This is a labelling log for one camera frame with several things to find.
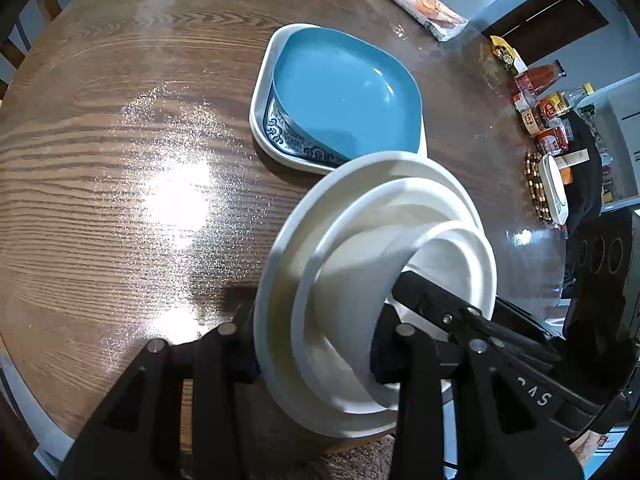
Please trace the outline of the red sauce bottle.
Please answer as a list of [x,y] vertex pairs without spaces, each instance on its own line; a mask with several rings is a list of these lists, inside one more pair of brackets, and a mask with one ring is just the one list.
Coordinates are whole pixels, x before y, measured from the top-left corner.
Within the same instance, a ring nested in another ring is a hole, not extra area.
[[530,68],[513,79],[515,92],[527,92],[541,96],[559,80],[566,77],[566,71],[559,60]]

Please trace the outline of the small white bowl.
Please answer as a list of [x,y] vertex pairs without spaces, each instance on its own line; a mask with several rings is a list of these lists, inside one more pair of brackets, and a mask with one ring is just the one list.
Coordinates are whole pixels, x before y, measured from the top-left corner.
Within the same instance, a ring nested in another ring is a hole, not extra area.
[[396,411],[399,385],[370,371],[378,317],[402,271],[409,270],[480,309],[494,310],[497,267],[485,234],[462,221],[380,226],[347,237],[329,255],[312,292],[319,333],[332,347],[317,367],[329,404],[349,414]]

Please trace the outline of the beaded wooden trivet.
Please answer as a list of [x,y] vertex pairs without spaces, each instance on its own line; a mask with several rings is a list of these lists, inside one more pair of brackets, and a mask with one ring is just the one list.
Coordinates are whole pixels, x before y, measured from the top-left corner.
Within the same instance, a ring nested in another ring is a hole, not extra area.
[[541,175],[539,171],[539,163],[541,154],[527,152],[523,162],[523,174],[527,193],[532,200],[532,204],[540,221],[544,223],[552,223],[549,204],[544,186],[542,185]]

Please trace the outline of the blue patterned dish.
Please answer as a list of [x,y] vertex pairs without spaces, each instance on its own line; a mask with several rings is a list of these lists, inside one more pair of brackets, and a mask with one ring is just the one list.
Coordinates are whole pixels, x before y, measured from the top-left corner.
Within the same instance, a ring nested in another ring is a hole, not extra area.
[[269,93],[262,128],[270,143],[284,154],[331,168],[346,162],[343,157],[309,142],[297,133],[286,121],[273,92]]

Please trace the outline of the red label jar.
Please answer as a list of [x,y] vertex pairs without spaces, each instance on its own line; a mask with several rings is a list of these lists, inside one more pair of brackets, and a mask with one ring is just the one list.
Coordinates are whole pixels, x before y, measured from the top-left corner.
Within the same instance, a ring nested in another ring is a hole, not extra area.
[[541,131],[535,136],[534,142],[540,154],[559,156],[568,151],[568,140],[563,127]]

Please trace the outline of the blue rounded plate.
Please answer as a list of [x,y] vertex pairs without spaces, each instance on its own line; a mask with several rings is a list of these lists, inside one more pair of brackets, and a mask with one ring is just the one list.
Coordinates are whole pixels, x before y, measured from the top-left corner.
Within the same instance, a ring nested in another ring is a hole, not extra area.
[[396,58],[346,32],[293,32],[274,64],[271,87],[296,133],[341,160],[419,151],[422,96],[416,80]]

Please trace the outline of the white kitchen scale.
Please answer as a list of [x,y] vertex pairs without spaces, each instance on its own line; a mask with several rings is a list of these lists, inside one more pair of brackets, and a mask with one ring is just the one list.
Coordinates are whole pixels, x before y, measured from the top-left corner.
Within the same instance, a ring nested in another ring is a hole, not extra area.
[[552,221],[562,226],[568,218],[568,203],[561,171],[554,157],[545,154],[538,162],[538,172]]

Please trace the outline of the large white plate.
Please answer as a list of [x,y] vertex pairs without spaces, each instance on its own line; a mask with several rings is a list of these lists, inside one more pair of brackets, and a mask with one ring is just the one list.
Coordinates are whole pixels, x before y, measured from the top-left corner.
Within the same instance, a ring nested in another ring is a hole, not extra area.
[[262,377],[285,414],[316,434],[365,438],[396,425],[396,415],[388,408],[372,414],[347,414],[332,408],[312,392],[294,362],[290,324],[304,266],[331,223],[371,188],[412,177],[432,180],[449,188],[468,207],[474,226],[483,226],[469,193],[438,162],[408,152],[379,152],[356,158],[323,177],[284,222],[265,263],[253,321],[254,345]]

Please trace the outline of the white snack bag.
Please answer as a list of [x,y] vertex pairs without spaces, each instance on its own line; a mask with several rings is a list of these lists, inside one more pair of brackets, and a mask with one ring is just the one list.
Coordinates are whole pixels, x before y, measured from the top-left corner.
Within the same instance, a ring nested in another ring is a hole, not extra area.
[[469,21],[439,0],[393,0],[440,42],[458,36]]

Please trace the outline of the medium white bowl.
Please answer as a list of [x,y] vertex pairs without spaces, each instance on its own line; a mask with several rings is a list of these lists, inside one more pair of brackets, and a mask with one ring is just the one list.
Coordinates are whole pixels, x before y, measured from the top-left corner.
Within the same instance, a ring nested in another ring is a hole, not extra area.
[[370,415],[398,408],[399,387],[370,371],[378,317],[411,270],[491,318],[494,252],[468,206],[446,185],[402,178],[365,192],[330,225],[300,279],[291,318],[294,359],[331,408]]

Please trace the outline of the yellow snack packet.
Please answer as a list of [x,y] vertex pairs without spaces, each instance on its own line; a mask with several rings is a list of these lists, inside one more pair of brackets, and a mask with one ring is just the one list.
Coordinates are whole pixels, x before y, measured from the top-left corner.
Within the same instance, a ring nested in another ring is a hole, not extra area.
[[518,51],[515,50],[499,36],[491,36],[491,51],[498,58],[498,61],[511,76],[518,76],[526,72],[527,65],[521,59]]

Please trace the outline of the white rectangular tray dish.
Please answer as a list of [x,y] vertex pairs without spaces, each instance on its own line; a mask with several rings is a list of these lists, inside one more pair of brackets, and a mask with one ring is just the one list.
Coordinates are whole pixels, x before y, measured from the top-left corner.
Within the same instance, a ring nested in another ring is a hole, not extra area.
[[256,142],[280,164],[328,174],[386,151],[426,156],[422,96],[387,52],[309,24],[270,38],[250,102]]

